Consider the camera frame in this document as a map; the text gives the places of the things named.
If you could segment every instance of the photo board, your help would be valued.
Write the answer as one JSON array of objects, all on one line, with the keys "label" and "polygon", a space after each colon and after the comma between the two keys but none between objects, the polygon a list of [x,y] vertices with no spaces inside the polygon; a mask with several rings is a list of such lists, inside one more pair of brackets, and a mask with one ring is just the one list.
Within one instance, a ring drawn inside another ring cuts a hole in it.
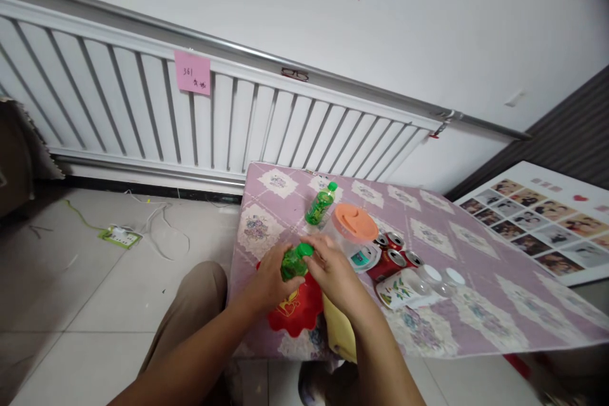
[{"label": "photo board", "polygon": [[455,201],[562,284],[609,277],[609,191],[520,162]]}]

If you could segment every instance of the hand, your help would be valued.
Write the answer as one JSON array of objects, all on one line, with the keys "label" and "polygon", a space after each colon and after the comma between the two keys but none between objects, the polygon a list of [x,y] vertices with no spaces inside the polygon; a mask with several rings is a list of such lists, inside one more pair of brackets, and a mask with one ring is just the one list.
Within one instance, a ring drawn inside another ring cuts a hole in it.
[{"label": "hand", "polygon": [[305,282],[302,276],[287,282],[281,277],[281,261],[289,249],[292,249],[290,243],[275,244],[265,254],[256,275],[238,298],[247,302],[246,308],[261,314],[268,313]]},{"label": "hand", "polygon": [[328,236],[314,235],[303,237],[301,240],[315,248],[313,257],[305,257],[304,261],[334,306],[350,320],[356,314],[367,310],[370,304],[377,308],[347,257],[336,248]]}]

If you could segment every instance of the photograph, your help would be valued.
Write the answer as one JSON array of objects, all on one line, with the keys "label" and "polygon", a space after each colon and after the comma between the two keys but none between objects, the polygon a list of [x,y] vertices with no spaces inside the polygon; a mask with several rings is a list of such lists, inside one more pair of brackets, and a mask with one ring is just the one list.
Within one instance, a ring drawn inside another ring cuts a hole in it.
[{"label": "photograph", "polygon": [[575,216],[560,221],[559,224],[586,238],[593,237],[603,233],[605,230],[609,230],[609,225],[590,216],[586,216],[585,214],[576,214]]},{"label": "photograph", "polygon": [[534,235],[553,247],[561,247],[581,239],[572,232],[569,232],[566,228],[554,224],[540,228]]},{"label": "photograph", "polygon": [[609,252],[589,242],[581,242],[562,249],[563,252],[586,268],[609,263]]},{"label": "photograph", "polygon": [[485,190],[482,193],[476,195],[476,200],[480,200],[485,205],[492,205],[493,203],[497,203],[502,200],[503,196],[499,195],[497,192],[493,192],[492,190]]},{"label": "photograph", "polygon": [[499,222],[503,217],[492,209],[485,209],[484,211],[480,211],[478,214],[474,216],[484,225],[493,225],[494,223]]},{"label": "photograph", "polygon": [[522,228],[512,224],[510,221],[503,221],[502,223],[492,226],[490,229],[496,231],[505,239],[514,239],[526,233]]},{"label": "photograph", "polygon": [[512,244],[530,256],[541,254],[542,252],[552,249],[547,244],[535,238],[533,235],[525,235],[522,238],[513,240]]},{"label": "photograph", "polygon": [[551,221],[557,221],[577,212],[576,210],[554,200],[548,200],[540,203],[533,208],[533,211],[535,211],[537,214],[541,214],[543,217],[550,219]]},{"label": "photograph", "polygon": [[545,200],[547,197],[531,189],[523,189],[520,192],[510,196],[510,198],[514,201],[517,201],[522,206],[531,206],[535,203],[539,203],[540,201]]},{"label": "photograph", "polygon": [[484,205],[477,200],[469,199],[466,202],[461,203],[463,209],[465,209],[469,214],[477,213],[480,209],[484,208]]},{"label": "photograph", "polygon": [[510,219],[516,225],[520,225],[525,230],[535,230],[544,225],[549,224],[547,220],[538,214],[532,213],[531,211],[525,211],[524,213],[517,214]]},{"label": "photograph", "polygon": [[556,276],[577,273],[583,270],[583,267],[566,258],[564,255],[559,254],[558,252],[552,252],[550,254],[539,256],[535,258],[535,260],[553,272]]},{"label": "photograph", "polygon": [[599,246],[609,249],[609,235],[603,235],[598,238],[594,238],[592,242],[597,243]]},{"label": "photograph", "polygon": [[495,184],[493,187],[491,187],[491,189],[497,190],[502,195],[510,195],[522,188],[523,187],[520,184],[510,180],[502,180]]},{"label": "photograph", "polygon": [[499,203],[494,204],[493,209],[505,217],[510,217],[522,211],[522,206],[512,200],[503,199]]}]

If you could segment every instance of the orange lid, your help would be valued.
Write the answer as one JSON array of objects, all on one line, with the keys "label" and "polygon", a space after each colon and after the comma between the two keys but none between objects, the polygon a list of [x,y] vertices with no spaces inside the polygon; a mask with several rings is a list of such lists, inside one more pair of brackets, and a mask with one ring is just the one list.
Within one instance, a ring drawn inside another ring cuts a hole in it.
[{"label": "orange lid", "polygon": [[353,242],[366,243],[379,235],[379,229],[368,213],[347,203],[336,205],[332,222],[343,236]]}]

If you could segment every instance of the baseboard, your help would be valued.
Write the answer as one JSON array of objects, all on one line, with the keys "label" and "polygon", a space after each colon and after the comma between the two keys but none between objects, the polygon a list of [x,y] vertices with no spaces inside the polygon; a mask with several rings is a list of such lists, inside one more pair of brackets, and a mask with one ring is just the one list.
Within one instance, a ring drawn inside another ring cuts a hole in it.
[{"label": "baseboard", "polygon": [[45,180],[45,185],[239,205],[243,194],[242,188],[89,165],[62,164],[62,169],[64,180]]}]

